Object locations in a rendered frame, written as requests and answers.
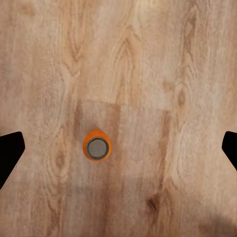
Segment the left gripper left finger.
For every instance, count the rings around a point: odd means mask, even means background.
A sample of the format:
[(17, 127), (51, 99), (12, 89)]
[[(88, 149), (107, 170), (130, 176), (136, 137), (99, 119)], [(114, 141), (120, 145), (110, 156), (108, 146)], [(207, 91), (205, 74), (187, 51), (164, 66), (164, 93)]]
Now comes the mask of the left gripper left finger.
[(24, 151), (25, 143), (20, 131), (0, 137), (0, 189)]

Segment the can of soda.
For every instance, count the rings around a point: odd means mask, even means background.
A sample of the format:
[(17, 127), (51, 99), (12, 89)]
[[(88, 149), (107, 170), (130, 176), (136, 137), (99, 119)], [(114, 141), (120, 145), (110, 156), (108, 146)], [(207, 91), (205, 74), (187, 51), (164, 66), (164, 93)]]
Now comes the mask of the can of soda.
[(104, 131), (95, 129), (86, 135), (83, 152), (89, 160), (103, 161), (109, 156), (111, 150), (112, 144)]

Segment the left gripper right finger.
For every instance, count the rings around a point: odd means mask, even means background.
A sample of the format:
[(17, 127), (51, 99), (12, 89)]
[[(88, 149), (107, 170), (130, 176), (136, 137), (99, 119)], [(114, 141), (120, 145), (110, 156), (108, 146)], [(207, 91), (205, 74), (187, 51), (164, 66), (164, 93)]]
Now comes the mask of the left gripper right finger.
[(237, 133), (230, 131), (225, 133), (222, 150), (237, 170)]

